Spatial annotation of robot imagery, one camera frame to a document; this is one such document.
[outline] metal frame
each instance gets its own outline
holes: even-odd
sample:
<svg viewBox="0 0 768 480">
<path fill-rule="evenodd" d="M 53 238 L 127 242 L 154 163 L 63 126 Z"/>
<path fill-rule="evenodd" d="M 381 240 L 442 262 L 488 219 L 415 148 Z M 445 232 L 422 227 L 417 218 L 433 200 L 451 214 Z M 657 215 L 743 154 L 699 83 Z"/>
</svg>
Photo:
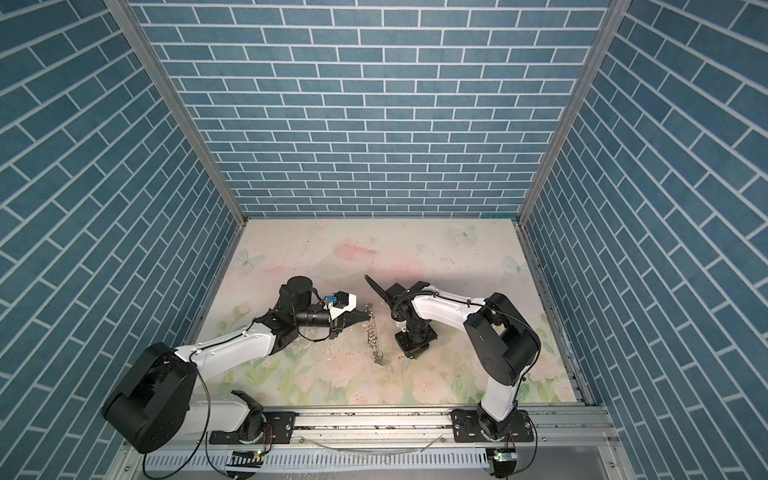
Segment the metal frame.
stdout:
<svg viewBox="0 0 768 480">
<path fill-rule="evenodd" d="M 536 290 L 538 290 L 538 295 L 539 298 L 541 298 L 544 311 L 547 313 L 549 325 L 552 328 L 554 340 L 558 344 L 565 370 L 566 372 L 572 373 L 576 378 L 576 383 L 584 403 L 587 405 L 594 405 L 594 394 L 589 388 L 587 377 L 584 375 L 584 370 L 581 369 L 578 357 L 571 346 L 571 341 L 568 338 L 568 332 L 565 330 L 563 318 L 560 315 L 557 304 L 554 302 L 552 293 L 549 290 L 544 272 L 541 270 L 541 262 L 534 251 L 533 242 L 528 234 L 528 229 L 525 225 L 517 223 L 515 225 L 515 230 L 518 232 L 518 239 L 520 240 L 525 260 L 528 262 L 528 270 L 531 272 L 531 278 L 536 285 Z"/>
<path fill-rule="evenodd" d="M 210 152 L 208 145 L 205 143 L 203 136 L 197 129 L 192 117 L 190 116 L 187 108 L 184 107 L 184 102 L 181 100 L 176 87 L 173 82 L 170 81 L 168 73 L 165 71 L 165 67 L 157 56 L 157 52 L 152 47 L 149 37 L 144 29 L 139 25 L 138 18 L 134 13 L 131 6 L 127 3 L 127 0 L 104 0 L 107 4 L 109 12 L 114 17 L 123 35 L 128 40 L 128 43 L 134 49 L 136 56 L 141 64 L 144 66 L 144 70 L 149 75 L 160 96 L 165 101 L 166 106 L 170 113 L 176 119 L 182 133 L 185 138 L 190 142 L 192 149 L 197 154 L 197 159 L 205 168 L 211 181 L 214 183 L 216 190 L 218 190 L 221 197 L 224 199 L 224 203 L 230 209 L 233 217 L 240 226 L 245 225 L 246 215 L 243 212 L 240 203 L 235 198 L 232 190 L 230 189 L 227 181 L 221 173 L 213 154 Z"/>
<path fill-rule="evenodd" d="M 232 243 L 230 243 L 229 247 L 227 248 L 227 252 L 224 254 L 224 258 L 221 260 L 221 265 L 219 265 L 219 269 L 216 272 L 214 281 L 210 284 L 210 288 L 206 293 L 205 301 L 197 311 L 197 315 L 194 317 L 194 320 L 192 320 L 190 330 L 184 337 L 184 345 L 189 345 L 197 341 L 197 336 L 200 335 L 200 330 L 203 328 L 205 317 L 208 316 L 210 307 L 214 304 L 216 295 L 219 292 L 219 287 L 221 287 L 221 283 L 224 281 L 224 276 L 227 274 L 227 270 L 229 269 L 230 263 L 232 262 L 232 258 L 235 256 L 237 245 L 240 244 L 240 238 L 243 236 L 246 225 L 247 222 L 237 226 L 237 230 L 235 230 L 235 234 L 232 238 Z"/>
<path fill-rule="evenodd" d="M 457 406 L 418 407 L 286 407 L 296 412 L 291 443 L 273 448 L 285 454 L 305 454 L 317 450 L 318 442 L 339 449 L 420 449 L 432 443 L 427 452 L 450 452 L 459 447 L 485 448 L 500 445 L 494 442 L 461 443 L 453 441 L 450 411 Z M 458 406 L 468 409 L 474 405 Z M 598 447 L 609 480 L 634 478 L 622 468 L 623 449 L 605 407 L 582 405 L 529 406 L 526 408 L 538 431 L 538 447 L 584 446 Z M 176 455 L 186 458 L 196 445 L 198 435 L 188 435 L 169 442 L 151 455 Z M 517 442 L 529 449 L 534 442 Z M 209 445 L 212 457 L 232 449 L 231 445 Z M 110 480 L 128 480 L 141 468 L 141 456 L 130 449 L 118 453 Z"/>
<path fill-rule="evenodd" d="M 589 93 L 589 87 L 592 86 L 592 82 L 595 77 L 598 76 L 598 69 L 605 59 L 605 54 L 608 52 L 608 47 L 611 46 L 611 42 L 614 40 L 616 31 L 621 24 L 621 20 L 624 19 L 624 13 L 627 12 L 629 4 L 632 0 L 613 0 L 611 6 L 608 7 L 603 21 L 598 30 L 598 36 L 594 40 L 594 45 L 589 49 L 587 59 L 584 61 L 584 66 L 581 68 L 576 85 L 568 98 L 568 102 L 563 109 L 563 116 L 558 122 L 557 128 L 555 128 L 552 134 L 547 150 L 541 159 L 541 164 L 536 170 L 536 175 L 533 178 L 531 187 L 528 189 L 528 195 L 523 200 L 522 207 L 520 208 L 520 214 L 518 215 L 518 221 L 525 223 L 528 220 L 528 216 L 533 211 L 533 206 L 538 200 L 538 196 L 541 195 L 541 189 L 544 188 L 544 183 L 549 177 L 549 173 L 554 167 L 554 163 L 558 159 L 558 155 L 563 148 L 565 138 L 573 127 L 576 115 L 581 109 L 581 105 L 584 103 L 584 99 Z"/>
</svg>

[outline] black cable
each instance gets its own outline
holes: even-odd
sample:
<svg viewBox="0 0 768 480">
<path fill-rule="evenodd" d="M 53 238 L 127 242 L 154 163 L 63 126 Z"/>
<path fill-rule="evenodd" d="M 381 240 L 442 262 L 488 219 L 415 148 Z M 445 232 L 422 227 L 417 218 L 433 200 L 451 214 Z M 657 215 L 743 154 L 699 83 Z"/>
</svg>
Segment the black cable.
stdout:
<svg viewBox="0 0 768 480">
<path fill-rule="evenodd" d="M 219 342 L 219 343 L 214 343 L 213 345 L 206 345 L 206 346 L 202 346 L 202 347 L 200 347 L 199 349 L 197 349 L 197 351 L 196 351 L 195 353 L 197 353 L 197 352 L 200 352 L 200 351 L 203 351 L 203 350 L 207 350 L 207 349 L 212 349 L 212 348 L 214 348 L 215 346 L 223 345 L 224 343 L 229 343 L 229 342 L 231 342 L 232 340 L 235 340 L 235 339 L 239 339 L 239 338 L 240 338 L 240 337 L 243 335 L 243 333 L 245 333 L 245 332 L 247 332 L 248 330 L 250 330 L 250 327 L 252 327 L 254 323 L 256 323 L 256 319 L 253 319 L 253 320 L 251 320 L 251 322 L 250 322 L 250 325 L 249 325 L 249 326 L 248 326 L 248 327 L 247 327 L 247 328 L 246 328 L 246 329 L 245 329 L 243 332 L 240 332 L 240 335 L 239 335 L 239 336 L 233 336 L 233 337 L 232 337 L 232 338 L 230 338 L 230 339 L 226 339 L 226 340 L 223 340 L 223 341 L 221 341 L 221 342 Z"/>
<path fill-rule="evenodd" d="M 237 480 L 239 478 L 239 475 L 235 475 L 234 477 L 230 477 L 227 473 L 222 472 L 221 470 L 216 468 L 214 463 L 210 460 L 210 456 L 208 455 L 208 435 L 207 435 L 207 430 L 208 430 L 208 420 L 210 420 L 210 392 L 208 392 L 208 385 L 205 384 L 205 381 L 203 380 L 202 376 L 200 377 L 200 383 L 203 384 L 203 389 L 205 390 L 205 397 L 206 397 L 206 399 L 208 401 L 208 417 L 205 419 L 205 429 L 203 430 L 203 437 L 204 437 L 203 441 L 205 442 L 205 459 L 208 461 L 208 465 L 210 465 L 210 467 L 213 470 L 216 470 L 216 472 L 219 473 L 220 475 L 224 475 L 225 477 L 229 478 L 230 480 L 232 480 L 232 478 L 234 478 L 234 480 Z"/>
<path fill-rule="evenodd" d="M 507 478 L 517 475 L 518 473 L 525 472 L 531 467 L 531 465 L 533 465 L 533 461 L 536 459 L 536 452 L 538 452 L 538 430 L 536 430 L 536 424 L 533 423 L 533 420 L 531 420 L 530 415 L 528 415 L 528 421 L 531 423 L 531 427 L 533 427 L 533 431 L 536 439 L 536 443 L 534 443 L 534 447 L 533 447 L 533 456 L 531 457 L 531 461 L 528 462 L 528 464 L 522 470 L 518 470 L 516 472 L 513 472 L 511 475 L 507 475 Z"/>
<path fill-rule="evenodd" d="M 279 293 L 283 292 L 283 288 L 284 287 L 285 287 L 285 285 L 282 285 L 280 287 Z M 321 303 L 323 301 L 323 299 L 320 298 L 320 295 L 318 295 L 318 293 L 317 293 L 317 291 L 315 289 L 313 289 L 313 293 L 317 297 L 319 303 Z M 291 309 L 291 311 L 293 313 L 293 315 L 291 316 L 291 318 L 293 318 L 293 325 L 296 327 L 296 332 L 299 333 L 299 336 L 301 338 L 303 338 L 305 340 L 309 340 L 312 343 L 322 342 L 323 340 L 328 340 L 328 338 L 330 338 L 330 336 L 331 336 L 331 322 L 330 322 L 330 320 L 328 321 L 328 335 L 326 335 L 325 338 L 322 338 L 322 339 L 310 339 L 309 337 L 304 336 L 304 334 L 301 333 L 301 330 L 299 330 L 299 323 L 296 321 L 296 307 L 293 305 L 293 301 L 292 300 L 291 300 L 291 303 L 290 303 L 290 309 Z"/>
<path fill-rule="evenodd" d="M 200 375 L 200 371 L 197 371 L 197 376 L 200 378 L 200 381 L 205 385 L 205 382 L 203 382 L 203 377 Z M 195 445 L 194 450 L 192 451 L 192 454 L 187 458 L 187 460 L 181 464 L 179 468 L 174 470 L 173 472 L 169 473 L 168 475 L 165 475 L 164 477 L 150 477 L 149 474 L 147 474 L 147 455 L 144 455 L 144 458 L 141 459 L 141 472 L 144 474 L 145 477 L 149 478 L 150 480 L 165 480 L 166 478 L 170 478 L 174 475 L 176 475 L 178 472 L 181 472 L 181 469 L 186 467 L 189 462 L 192 461 L 192 458 L 194 458 L 195 454 L 197 453 L 197 450 L 200 448 L 200 443 L 202 443 L 206 438 L 206 432 L 208 430 L 208 421 L 210 420 L 210 396 L 208 396 L 208 417 L 205 419 L 205 426 L 203 427 L 203 435 L 200 437 L 200 440 L 197 441 L 197 445 Z"/>
</svg>

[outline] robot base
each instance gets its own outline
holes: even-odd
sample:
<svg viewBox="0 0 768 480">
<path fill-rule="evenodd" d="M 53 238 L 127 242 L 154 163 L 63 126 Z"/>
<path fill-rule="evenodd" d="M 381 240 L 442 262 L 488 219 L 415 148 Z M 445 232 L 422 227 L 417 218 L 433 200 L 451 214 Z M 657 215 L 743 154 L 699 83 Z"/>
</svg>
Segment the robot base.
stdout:
<svg viewBox="0 0 768 480">
<path fill-rule="evenodd" d="M 454 409 L 451 411 L 453 420 L 453 440 L 457 443 L 503 442 L 508 432 L 515 442 L 533 442 L 531 420 L 525 410 L 514 409 L 507 418 L 496 422 L 487 414 L 477 409 Z"/>
<path fill-rule="evenodd" d="M 290 443 L 293 434 L 293 424 L 296 421 L 295 412 L 264 412 L 264 429 L 252 441 L 243 440 L 243 436 L 238 432 L 211 432 L 209 442 L 211 445 L 250 445 L 263 443 L 263 434 L 269 431 L 266 425 L 272 427 L 272 443 L 285 445 Z"/>
<path fill-rule="evenodd" d="M 402 352 L 405 353 L 408 358 L 415 359 L 426 352 L 429 348 L 429 342 L 437 340 L 437 332 L 435 332 L 431 326 L 427 325 L 427 328 L 424 331 L 424 341 L 421 343 L 412 342 L 411 339 L 408 338 L 407 332 L 397 332 L 395 334 L 395 340 Z"/>
</svg>

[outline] cylindrical motor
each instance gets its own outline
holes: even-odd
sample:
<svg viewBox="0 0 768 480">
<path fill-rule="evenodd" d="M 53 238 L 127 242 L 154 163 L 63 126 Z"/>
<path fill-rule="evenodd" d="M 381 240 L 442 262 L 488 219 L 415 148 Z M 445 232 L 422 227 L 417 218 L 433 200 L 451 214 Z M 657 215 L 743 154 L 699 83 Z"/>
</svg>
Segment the cylindrical motor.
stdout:
<svg viewBox="0 0 768 480">
<path fill-rule="evenodd" d="M 312 280 L 305 276 L 292 276 L 280 287 L 278 307 L 291 311 L 306 310 L 312 302 Z"/>
<path fill-rule="evenodd" d="M 328 310 L 297 310 L 293 317 L 300 326 L 328 326 L 331 323 L 331 312 Z"/>
</svg>

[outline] green leaf print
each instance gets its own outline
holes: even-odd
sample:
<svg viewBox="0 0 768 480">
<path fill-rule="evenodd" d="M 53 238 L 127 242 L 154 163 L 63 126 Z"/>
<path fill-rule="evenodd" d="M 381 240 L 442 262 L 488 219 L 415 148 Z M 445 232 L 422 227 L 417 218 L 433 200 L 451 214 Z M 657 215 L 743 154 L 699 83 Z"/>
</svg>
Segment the green leaf print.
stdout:
<svg viewBox="0 0 768 480">
<path fill-rule="evenodd" d="M 554 355 L 554 349 L 552 348 L 552 345 L 546 340 L 541 341 L 541 347 L 544 348 L 544 350 L 547 350 L 549 353 Z"/>
<path fill-rule="evenodd" d="M 290 347 L 286 347 L 283 349 L 283 353 L 285 353 L 285 356 L 290 360 L 292 363 L 297 363 L 299 359 L 296 357 L 296 354 L 293 353 L 293 349 Z"/>
<path fill-rule="evenodd" d="M 453 377 L 453 381 L 451 382 L 451 391 L 456 396 L 456 399 L 461 402 L 463 397 L 461 377 Z"/>
<path fill-rule="evenodd" d="M 530 392 L 531 392 L 531 387 L 528 384 L 528 382 L 521 383 L 520 388 L 518 389 L 518 401 L 524 402 Z"/>
<path fill-rule="evenodd" d="M 230 386 L 235 381 L 235 372 L 230 370 L 229 372 L 224 374 L 224 378 L 221 379 L 221 385 L 224 387 L 225 390 L 228 390 Z"/>
<path fill-rule="evenodd" d="M 346 404 L 346 389 L 331 387 L 328 394 L 329 405 L 344 405 Z"/>
<path fill-rule="evenodd" d="M 541 401 L 549 402 L 549 385 L 545 385 L 542 382 L 537 382 L 536 389 L 538 391 L 538 396 L 541 399 Z"/>
<path fill-rule="evenodd" d="M 277 384 L 280 396 L 283 397 L 283 403 L 287 403 L 287 400 L 290 399 L 295 386 L 296 383 L 293 381 L 293 371 L 290 369 L 283 370 L 283 376 L 280 378 L 280 383 Z"/>
</svg>

